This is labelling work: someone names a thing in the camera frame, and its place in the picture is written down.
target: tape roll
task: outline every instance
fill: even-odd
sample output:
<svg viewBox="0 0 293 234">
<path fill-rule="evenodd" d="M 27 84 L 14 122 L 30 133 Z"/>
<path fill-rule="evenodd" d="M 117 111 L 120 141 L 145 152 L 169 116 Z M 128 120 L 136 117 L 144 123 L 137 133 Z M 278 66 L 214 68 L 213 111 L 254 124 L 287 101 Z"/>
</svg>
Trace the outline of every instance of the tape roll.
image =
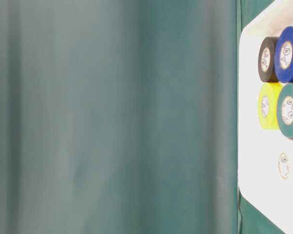
<svg viewBox="0 0 293 234">
<path fill-rule="evenodd" d="M 285 85 L 279 94 L 277 119 L 282 134 L 293 139 L 293 84 Z"/>
<path fill-rule="evenodd" d="M 258 99 L 259 123 L 263 129 L 279 129 L 277 120 L 277 102 L 282 85 L 264 83 Z"/>
<path fill-rule="evenodd" d="M 274 69 L 280 82 L 293 82 L 293 27 L 285 28 L 279 37 L 274 54 Z"/>
<path fill-rule="evenodd" d="M 274 52 L 278 38 L 266 37 L 258 54 L 258 73 L 263 82 L 278 82 L 274 72 Z"/>
</svg>

